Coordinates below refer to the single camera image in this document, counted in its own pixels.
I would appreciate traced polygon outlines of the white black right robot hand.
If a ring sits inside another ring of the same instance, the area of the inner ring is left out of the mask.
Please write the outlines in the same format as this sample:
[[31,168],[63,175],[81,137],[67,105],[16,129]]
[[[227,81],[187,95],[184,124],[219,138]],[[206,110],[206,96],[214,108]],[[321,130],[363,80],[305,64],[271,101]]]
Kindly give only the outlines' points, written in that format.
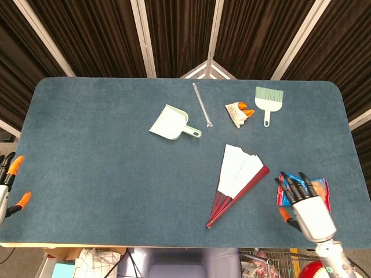
[[296,216],[293,218],[287,209],[280,207],[279,213],[283,221],[313,243],[332,240],[337,229],[322,196],[316,192],[314,183],[302,172],[299,173],[302,184],[283,171],[280,175],[282,178],[276,178],[275,182],[286,195]]

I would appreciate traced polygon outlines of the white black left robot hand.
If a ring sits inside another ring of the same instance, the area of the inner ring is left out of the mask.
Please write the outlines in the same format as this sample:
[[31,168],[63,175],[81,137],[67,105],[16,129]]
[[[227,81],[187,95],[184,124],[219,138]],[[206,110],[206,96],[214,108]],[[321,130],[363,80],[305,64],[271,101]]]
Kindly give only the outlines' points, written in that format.
[[31,191],[28,191],[16,204],[10,207],[8,206],[9,195],[14,180],[24,161],[24,156],[20,155],[14,159],[15,155],[15,152],[11,152],[7,156],[0,156],[0,226],[6,218],[23,210],[32,197]]

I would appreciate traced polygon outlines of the red ribbed paper folding fan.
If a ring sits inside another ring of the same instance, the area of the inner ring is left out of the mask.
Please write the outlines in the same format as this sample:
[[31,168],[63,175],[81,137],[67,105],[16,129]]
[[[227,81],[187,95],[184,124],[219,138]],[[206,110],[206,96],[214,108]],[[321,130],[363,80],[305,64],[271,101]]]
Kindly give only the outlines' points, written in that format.
[[206,227],[213,224],[238,200],[253,189],[268,173],[269,168],[257,155],[250,155],[227,144],[224,149],[219,183]]

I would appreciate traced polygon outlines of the light green hand brush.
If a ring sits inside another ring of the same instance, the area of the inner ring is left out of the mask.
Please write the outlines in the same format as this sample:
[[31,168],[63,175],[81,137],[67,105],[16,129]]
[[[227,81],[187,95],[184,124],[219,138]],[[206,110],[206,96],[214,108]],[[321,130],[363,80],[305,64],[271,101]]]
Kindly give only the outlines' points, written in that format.
[[271,113],[282,108],[283,96],[284,92],[282,90],[256,87],[254,101],[255,105],[264,111],[264,127],[270,126]]

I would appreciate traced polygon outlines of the blue red snack bag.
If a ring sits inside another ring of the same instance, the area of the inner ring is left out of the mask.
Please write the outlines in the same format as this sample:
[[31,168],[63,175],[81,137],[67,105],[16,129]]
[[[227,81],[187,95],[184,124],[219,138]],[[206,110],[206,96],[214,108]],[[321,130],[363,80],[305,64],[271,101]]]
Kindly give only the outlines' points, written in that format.
[[[297,182],[298,184],[301,184],[303,186],[303,188],[305,189],[306,192],[308,192],[308,188],[305,184],[305,182],[301,179],[300,176],[298,175],[294,175],[292,173],[288,173],[286,172],[285,173],[292,181],[295,181]],[[322,178],[314,178],[314,179],[310,179],[315,191],[316,191],[316,194],[319,195],[327,210],[329,212],[331,212],[331,204],[330,204],[330,189],[329,189],[329,185],[328,185],[328,181],[326,178],[322,177]],[[288,207],[291,205],[291,202],[287,199],[286,197],[286,194],[284,193],[283,189],[278,186],[278,190],[277,190],[277,206],[281,206],[281,207]]]

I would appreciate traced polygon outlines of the red white round object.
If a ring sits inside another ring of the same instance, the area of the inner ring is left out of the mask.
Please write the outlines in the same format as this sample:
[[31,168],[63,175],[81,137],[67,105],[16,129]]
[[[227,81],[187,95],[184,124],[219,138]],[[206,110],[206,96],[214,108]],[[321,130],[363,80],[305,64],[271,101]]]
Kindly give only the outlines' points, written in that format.
[[312,261],[299,273],[298,278],[330,278],[320,260]]

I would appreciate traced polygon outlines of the teal box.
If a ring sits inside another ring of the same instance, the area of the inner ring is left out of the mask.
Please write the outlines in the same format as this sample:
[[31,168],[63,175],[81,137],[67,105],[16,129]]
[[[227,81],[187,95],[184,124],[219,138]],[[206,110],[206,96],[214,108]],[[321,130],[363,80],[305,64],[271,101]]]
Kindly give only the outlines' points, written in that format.
[[75,265],[58,262],[55,264],[51,278],[73,278]]

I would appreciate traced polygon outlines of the blue felt table cover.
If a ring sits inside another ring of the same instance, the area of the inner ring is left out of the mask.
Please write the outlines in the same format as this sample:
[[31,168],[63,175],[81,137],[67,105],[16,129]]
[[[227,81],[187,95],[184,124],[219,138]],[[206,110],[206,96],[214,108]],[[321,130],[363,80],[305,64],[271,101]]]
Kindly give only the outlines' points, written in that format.
[[[205,118],[196,83],[213,127]],[[264,127],[256,87],[282,90]],[[238,129],[225,105],[255,110]],[[200,138],[149,131],[169,104]],[[227,144],[270,172],[208,229]],[[171,247],[312,247],[284,223],[275,177],[329,182],[336,239],[371,248],[371,201],[338,87],[328,81],[45,78],[34,91],[17,153],[25,160],[10,204],[28,206],[0,226],[0,243]]]

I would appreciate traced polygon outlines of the white checkered cloth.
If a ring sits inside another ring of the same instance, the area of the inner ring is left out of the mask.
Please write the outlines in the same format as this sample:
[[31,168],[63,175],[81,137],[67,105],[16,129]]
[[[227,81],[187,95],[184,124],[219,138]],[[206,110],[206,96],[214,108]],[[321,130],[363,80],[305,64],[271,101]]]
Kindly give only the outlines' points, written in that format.
[[117,278],[120,253],[83,249],[75,260],[72,278]]

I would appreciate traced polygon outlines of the white orange snack packet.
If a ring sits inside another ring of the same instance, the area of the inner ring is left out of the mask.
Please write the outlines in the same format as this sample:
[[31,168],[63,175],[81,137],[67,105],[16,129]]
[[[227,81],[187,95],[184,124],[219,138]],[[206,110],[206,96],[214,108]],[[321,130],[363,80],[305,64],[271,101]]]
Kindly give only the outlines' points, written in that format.
[[255,110],[249,109],[243,102],[235,102],[225,105],[225,108],[233,121],[234,125],[239,129],[247,119],[251,118]]

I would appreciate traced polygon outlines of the purple robot torso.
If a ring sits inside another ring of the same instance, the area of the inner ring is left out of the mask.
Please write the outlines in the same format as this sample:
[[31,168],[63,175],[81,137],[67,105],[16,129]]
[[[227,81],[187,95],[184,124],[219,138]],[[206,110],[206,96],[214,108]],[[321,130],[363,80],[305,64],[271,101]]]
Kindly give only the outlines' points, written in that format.
[[237,248],[131,248],[117,278],[241,278]]

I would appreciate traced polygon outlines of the clear plastic tube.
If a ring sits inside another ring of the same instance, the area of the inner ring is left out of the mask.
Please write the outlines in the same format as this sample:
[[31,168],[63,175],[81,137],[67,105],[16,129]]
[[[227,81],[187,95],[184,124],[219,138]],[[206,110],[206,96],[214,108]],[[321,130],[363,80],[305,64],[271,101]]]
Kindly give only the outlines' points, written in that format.
[[206,107],[205,107],[205,105],[204,105],[204,103],[203,103],[203,99],[202,99],[202,97],[201,97],[201,94],[200,94],[200,92],[199,92],[199,89],[198,89],[197,84],[196,84],[196,83],[193,83],[192,86],[193,86],[193,88],[194,88],[194,92],[195,92],[195,94],[196,94],[196,96],[197,96],[197,99],[198,99],[198,101],[199,101],[199,104],[200,104],[201,110],[202,110],[202,112],[203,112],[203,115],[204,115],[204,117],[205,117],[205,120],[206,120],[206,126],[207,126],[207,127],[213,127],[213,124],[212,124],[212,122],[211,122],[211,120],[210,120],[210,117],[209,117],[209,115],[208,115],[208,113],[207,113]]

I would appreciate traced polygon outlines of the light green plastic dustpan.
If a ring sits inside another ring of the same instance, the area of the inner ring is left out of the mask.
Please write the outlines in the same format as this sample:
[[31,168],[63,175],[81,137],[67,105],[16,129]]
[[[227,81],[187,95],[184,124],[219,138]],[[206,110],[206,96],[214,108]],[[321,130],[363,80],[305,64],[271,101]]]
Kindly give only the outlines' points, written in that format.
[[182,133],[189,134],[195,138],[200,138],[202,132],[196,128],[188,126],[187,123],[188,114],[185,111],[166,104],[149,131],[168,140],[176,140],[182,135]]

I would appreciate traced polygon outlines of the dark brown curtain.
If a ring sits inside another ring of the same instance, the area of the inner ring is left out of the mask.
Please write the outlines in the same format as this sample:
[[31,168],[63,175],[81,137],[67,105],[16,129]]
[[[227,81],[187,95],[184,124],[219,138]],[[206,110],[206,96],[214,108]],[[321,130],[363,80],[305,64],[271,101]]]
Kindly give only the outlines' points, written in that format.
[[[145,77],[130,0],[26,0],[73,73]],[[224,0],[214,60],[239,79],[268,79],[315,0]],[[204,62],[216,0],[144,0],[156,74]],[[0,0],[0,120],[21,129],[37,83],[64,71],[14,0]],[[371,109],[371,0],[330,0],[283,75],[326,80],[349,120]]]

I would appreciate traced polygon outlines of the white screen frame post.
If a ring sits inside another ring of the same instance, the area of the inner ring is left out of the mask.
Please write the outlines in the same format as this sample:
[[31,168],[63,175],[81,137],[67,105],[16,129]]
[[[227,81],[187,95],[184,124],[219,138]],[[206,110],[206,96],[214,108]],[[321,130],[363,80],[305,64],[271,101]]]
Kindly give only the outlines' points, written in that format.
[[34,12],[27,0],[12,0],[17,6],[18,10],[22,13],[24,18],[27,20],[29,25],[35,31],[39,39],[45,45],[47,50],[50,52],[52,57],[56,60],[63,72],[69,77],[76,77],[75,72],[70,66],[69,62],[66,60],[59,47],[56,45],[53,38],[50,36],[49,32],[45,26],[40,21],[37,14]]
[[356,117],[354,120],[350,121],[349,122],[350,130],[353,131],[370,120],[371,120],[371,109],[367,110],[366,112]]
[[213,21],[212,21],[212,29],[211,29],[211,34],[210,34],[210,41],[209,41],[207,65],[211,65],[213,58],[214,58],[217,38],[219,34],[221,16],[223,12],[223,6],[224,6],[224,0],[216,0],[215,7],[214,7]]
[[293,40],[291,41],[288,49],[283,55],[281,61],[276,67],[272,77],[272,81],[281,80],[286,70],[291,65],[292,61],[296,57],[297,53],[304,45],[304,42],[309,37],[310,33],[314,29],[315,25],[323,15],[327,6],[330,4],[331,0],[315,0],[305,19],[303,20],[301,26],[297,30]]
[[150,29],[148,25],[145,0],[130,0],[136,31],[140,43],[143,63],[148,78],[156,78],[155,61],[151,43]]
[[20,138],[21,132],[0,119],[0,128],[7,131],[16,138]]

